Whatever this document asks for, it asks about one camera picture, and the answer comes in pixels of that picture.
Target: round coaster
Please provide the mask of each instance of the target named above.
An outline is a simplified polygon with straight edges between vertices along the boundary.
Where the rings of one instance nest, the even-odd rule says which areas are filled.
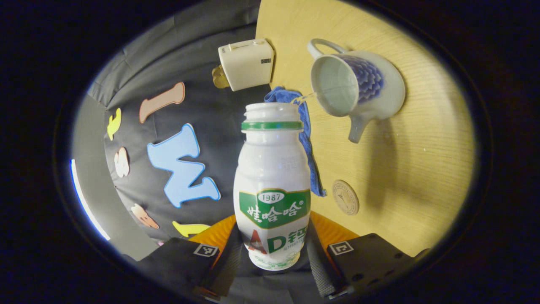
[[[337,206],[347,215],[355,215],[358,213],[360,204],[358,197],[349,184],[342,180],[336,180],[332,186],[334,200]]]

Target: table surface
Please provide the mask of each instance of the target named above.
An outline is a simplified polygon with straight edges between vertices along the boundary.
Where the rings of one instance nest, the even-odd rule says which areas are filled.
[[[307,101],[313,153],[328,191],[312,195],[312,210],[359,235],[375,232],[409,255],[433,247],[459,212],[476,162],[473,122],[449,70],[389,21],[335,0],[262,0],[256,32],[275,50],[272,88],[312,92],[306,48],[312,38],[379,54],[397,67],[407,88],[402,109],[371,121],[358,144],[347,139],[349,118]],[[338,208],[335,180],[355,190],[356,215]]]

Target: plastic bottle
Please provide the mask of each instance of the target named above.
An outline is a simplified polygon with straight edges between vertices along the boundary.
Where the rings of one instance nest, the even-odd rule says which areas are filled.
[[[255,103],[246,110],[234,212],[251,261],[283,270],[300,257],[311,209],[302,122],[295,104]]]

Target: blue towel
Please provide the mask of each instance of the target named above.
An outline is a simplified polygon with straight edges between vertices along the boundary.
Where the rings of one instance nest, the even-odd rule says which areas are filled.
[[[298,92],[287,91],[283,87],[275,87],[270,93],[266,94],[265,102],[285,102],[290,103],[297,97],[302,95]],[[317,164],[313,159],[313,148],[309,137],[311,136],[311,123],[309,121],[309,112],[307,111],[307,103],[300,103],[299,100],[295,100],[294,104],[299,104],[298,113],[300,114],[300,120],[304,124],[303,131],[298,135],[304,150],[307,155],[307,164],[310,171],[310,183],[311,191],[317,196],[326,196],[326,190],[322,188],[322,183],[319,178],[319,171],[317,170]]]

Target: green label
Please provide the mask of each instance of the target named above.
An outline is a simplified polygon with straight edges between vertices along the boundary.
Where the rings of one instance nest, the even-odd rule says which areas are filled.
[[[240,210],[263,229],[296,221],[306,216],[310,206],[309,189],[294,192],[266,189],[257,194],[240,191]]]

